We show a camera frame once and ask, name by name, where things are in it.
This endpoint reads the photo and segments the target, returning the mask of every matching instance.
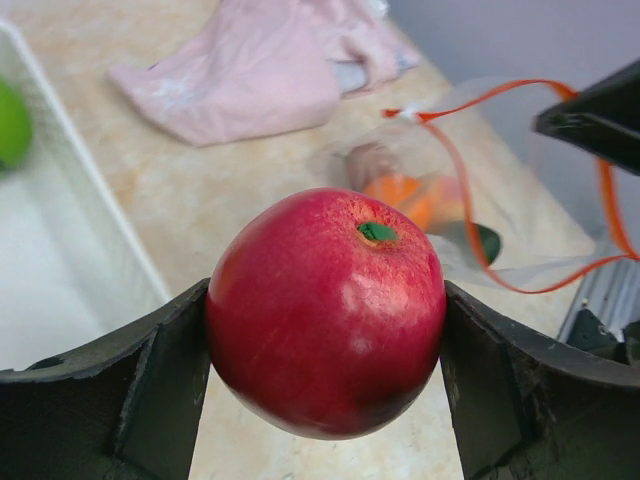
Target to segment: orange bag handle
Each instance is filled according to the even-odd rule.
[[[565,287],[571,282],[577,280],[578,278],[586,275],[587,273],[599,268],[603,265],[611,263],[616,260],[621,260],[623,258],[629,258],[632,260],[640,260],[640,256],[634,250],[631,241],[629,240],[629,236],[624,228],[623,221],[621,220],[620,209],[618,205],[618,196],[617,189],[613,174],[613,166],[601,159],[596,157],[596,163],[598,167],[598,177],[600,180],[600,194],[602,197],[602,204],[604,207],[605,215],[607,218],[607,224],[609,227],[609,234],[611,235],[611,240],[613,243],[624,253],[621,255],[614,255],[610,257],[601,258],[600,260],[593,262],[577,272],[569,275],[565,279],[552,284],[549,287],[541,288],[538,290],[524,290],[518,287],[515,287],[505,280],[503,280],[491,267],[489,266],[489,261],[487,256],[485,255],[484,249],[482,248],[482,239],[480,238],[480,233],[478,229],[475,227],[473,223],[473,212],[472,212],[472,204],[471,204],[471,194],[469,188],[469,178],[467,175],[467,169],[462,160],[462,156],[460,152],[456,149],[453,142],[445,135],[442,130],[433,125],[431,120],[434,120],[439,117],[443,117],[445,115],[449,115],[451,113],[459,112],[466,108],[472,107],[479,103],[484,102],[496,95],[500,95],[501,93],[507,92],[509,90],[513,90],[515,88],[523,87],[526,85],[532,84],[544,84],[551,88],[563,101],[570,100],[577,96],[577,92],[571,89],[569,86],[556,82],[554,80],[545,80],[545,79],[526,79],[526,80],[514,80],[511,82],[504,83],[495,88],[490,89],[485,94],[479,96],[478,98],[471,100],[459,107],[453,108],[451,110],[444,110],[441,112],[418,112],[416,114],[417,118],[420,121],[420,124],[426,128],[432,135],[434,135],[438,141],[442,144],[442,146],[447,150],[451,159],[453,160],[454,167],[458,174],[458,179],[462,186],[462,199],[464,204],[464,223],[465,230],[467,232],[467,236],[469,237],[469,241],[471,244],[471,250],[475,255],[476,259],[480,263],[480,266],[484,270],[484,272],[496,283],[505,287],[509,290],[518,293],[525,294],[539,294],[539,293],[548,293],[554,290],[558,290],[559,288]],[[398,115],[402,110],[399,109],[387,109],[383,110],[383,116],[387,118],[392,118]]]

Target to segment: marble countertop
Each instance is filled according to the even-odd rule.
[[[211,0],[15,2],[22,30],[98,167],[172,293],[213,271],[239,230],[277,200],[326,180],[309,168],[344,132],[381,124],[380,109],[431,101],[450,88],[424,60],[388,88],[343,102],[325,126],[195,149],[141,120],[105,78],[116,62],[148,66],[194,36]],[[524,324],[555,336],[577,285],[526,296],[462,285]],[[397,421],[367,437],[297,438],[256,418],[212,371],[194,454],[193,480],[458,480],[462,471],[440,369]]]

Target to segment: table surface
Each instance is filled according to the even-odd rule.
[[[156,63],[198,33],[215,4],[30,0],[15,2],[11,12],[174,294],[209,276],[225,247],[260,211],[293,192],[326,185],[309,161],[319,149],[345,132],[357,135],[380,125],[382,108],[429,102],[451,88],[424,59],[388,88],[343,102],[320,128],[202,149],[184,145],[142,121],[105,72],[116,62]],[[526,296],[461,286],[551,336],[576,289]],[[212,370],[191,478],[460,479],[440,369],[398,420],[337,443],[297,438],[263,422]]]

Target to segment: pink towel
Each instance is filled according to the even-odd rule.
[[[196,146],[322,125],[342,96],[418,62],[362,1],[221,0],[176,53],[109,75],[144,117]]]

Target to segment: ziploc bag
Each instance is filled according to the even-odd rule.
[[[612,167],[532,130],[575,93],[547,80],[466,82],[428,108],[341,145],[352,189],[397,208],[429,236],[445,275],[521,293],[555,290],[638,259]]]

